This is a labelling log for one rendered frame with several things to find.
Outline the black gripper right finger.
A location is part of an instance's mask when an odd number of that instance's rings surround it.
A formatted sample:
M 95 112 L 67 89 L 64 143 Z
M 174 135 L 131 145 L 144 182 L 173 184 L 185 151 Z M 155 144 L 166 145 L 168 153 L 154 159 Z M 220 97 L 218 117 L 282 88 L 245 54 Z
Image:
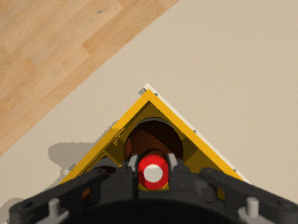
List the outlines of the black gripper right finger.
M 201 206 L 201 199 L 247 224 L 298 224 L 295 202 L 211 167 L 190 172 L 174 153 L 167 154 L 167 163 L 170 200 Z M 217 187 L 224 200 L 217 197 Z

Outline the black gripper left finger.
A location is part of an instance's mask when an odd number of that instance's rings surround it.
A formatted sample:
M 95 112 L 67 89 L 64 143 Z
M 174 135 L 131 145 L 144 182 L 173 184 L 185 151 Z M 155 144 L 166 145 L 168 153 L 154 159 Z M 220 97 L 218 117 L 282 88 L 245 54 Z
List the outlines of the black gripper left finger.
M 132 154 L 116 174 L 97 168 L 18 202 L 9 208 L 10 224 L 58 224 L 101 201 L 131 200 L 133 190 L 138 190 L 139 162 L 140 154 Z M 88 188 L 90 198 L 82 203 Z

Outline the yellow plastic crate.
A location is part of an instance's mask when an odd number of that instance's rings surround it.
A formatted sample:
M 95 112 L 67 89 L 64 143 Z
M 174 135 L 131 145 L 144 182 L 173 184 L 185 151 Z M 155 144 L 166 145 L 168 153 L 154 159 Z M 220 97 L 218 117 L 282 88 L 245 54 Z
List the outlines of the yellow plastic crate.
M 118 167 L 122 166 L 125 160 L 124 145 L 128 135 L 141 120 L 148 117 L 162 118 L 174 128 L 183 144 L 183 163 L 185 166 L 201 151 L 187 165 L 190 167 L 191 172 L 200 173 L 200 168 L 211 167 L 244 181 L 170 108 L 148 89 L 59 184 L 90 171 L 104 156 L 108 156 Z M 97 156 L 98 160 L 93 159 L 95 156 Z

